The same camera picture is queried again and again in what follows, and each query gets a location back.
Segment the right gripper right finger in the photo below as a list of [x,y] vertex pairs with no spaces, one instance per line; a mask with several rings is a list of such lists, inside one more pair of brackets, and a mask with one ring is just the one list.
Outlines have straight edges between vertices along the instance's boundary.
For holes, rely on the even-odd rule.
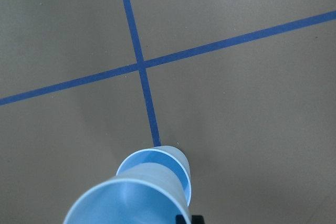
[[192,224],[204,224],[204,217],[202,215],[192,215]]

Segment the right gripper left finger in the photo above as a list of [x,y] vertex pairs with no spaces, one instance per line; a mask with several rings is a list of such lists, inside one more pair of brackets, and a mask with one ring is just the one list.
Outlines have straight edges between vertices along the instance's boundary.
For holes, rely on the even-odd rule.
[[175,217],[176,224],[185,224],[185,219],[182,215],[176,215]]

